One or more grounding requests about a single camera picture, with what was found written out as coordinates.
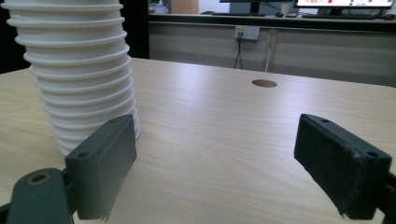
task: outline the electrical socket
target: electrical socket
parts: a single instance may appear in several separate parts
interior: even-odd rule
[[[245,39],[247,29],[248,29],[247,26],[235,26],[235,34],[233,37],[235,39],[238,39],[240,38],[240,35],[242,35],[242,39]]]
[[[235,26],[234,38],[238,39],[242,34],[242,39],[258,40],[260,35],[259,26]]]

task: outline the wall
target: wall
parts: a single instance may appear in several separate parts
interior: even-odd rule
[[[202,13],[205,11],[215,12],[229,12],[229,3],[220,3],[219,0],[199,0],[198,12]]]
[[[280,7],[284,2],[271,2],[271,7],[261,4],[259,7],[259,13],[265,15],[274,15],[280,11]],[[250,3],[231,3],[230,12],[232,13],[248,13],[250,12]],[[297,8],[292,8],[290,13],[298,12]]]

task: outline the screw hole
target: screw hole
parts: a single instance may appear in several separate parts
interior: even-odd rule
[[[78,154],[78,157],[79,157],[79,158],[86,158],[86,157],[88,157],[89,155],[90,155],[89,152],[81,152],[81,153]]]
[[[50,179],[50,173],[34,175],[27,180],[29,186],[39,185]]]
[[[376,154],[375,152],[367,152],[367,154],[372,157],[378,157],[378,154]]]

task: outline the cable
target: cable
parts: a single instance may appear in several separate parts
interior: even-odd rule
[[[237,38],[237,41],[238,41],[238,54],[236,55],[235,62],[233,63],[233,68],[236,68],[236,63],[238,62],[238,59],[239,59],[239,64],[241,66],[241,69],[244,69],[244,66],[242,64],[242,54],[241,54],[242,36],[243,35],[244,35],[243,33],[238,33],[238,38]]]
[[[263,6],[266,6],[266,7],[271,7],[271,8],[274,8],[274,9],[280,11],[280,8],[274,6],[272,3],[260,3],[260,5],[263,5]]]

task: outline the light wooden table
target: light wooden table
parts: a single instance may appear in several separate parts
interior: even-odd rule
[[[342,219],[293,158],[299,116],[330,119],[396,158],[396,89],[133,59],[142,133],[108,223],[380,223]],[[258,87],[255,79],[277,83]],[[0,76],[0,204],[64,168],[27,70]],[[391,166],[396,173],[396,165]],[[77,223],[101,223],[80,221]]]

